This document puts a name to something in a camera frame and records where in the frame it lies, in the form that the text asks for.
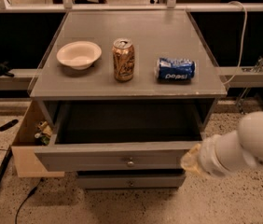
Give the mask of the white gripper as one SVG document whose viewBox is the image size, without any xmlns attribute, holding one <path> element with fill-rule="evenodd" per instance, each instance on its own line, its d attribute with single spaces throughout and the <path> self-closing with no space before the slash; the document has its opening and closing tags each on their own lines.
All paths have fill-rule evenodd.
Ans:
<svg viewBox="0 0 263 224">
<path fill-rule="evenodd" d="M 225 177 L 239 169 L 241 146 L 236 133 L 215 134 L 193 146 L 180 160 L 181 167 L 202 175 L 202 169 L 214 177 Z"/>
</svg>

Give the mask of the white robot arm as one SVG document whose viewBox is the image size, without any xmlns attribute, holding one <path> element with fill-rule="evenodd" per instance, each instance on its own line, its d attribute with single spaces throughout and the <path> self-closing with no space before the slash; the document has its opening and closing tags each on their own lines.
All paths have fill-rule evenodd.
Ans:
<svg viewBox="0 0 263 224">
<path fill-rule="evenodd" d="M 237 129 L 215 134 L 181 158 L 181 167 L 196 175 L 225 177 L 263 166 L 263 112 L 245 115 Z"/>
</svg>

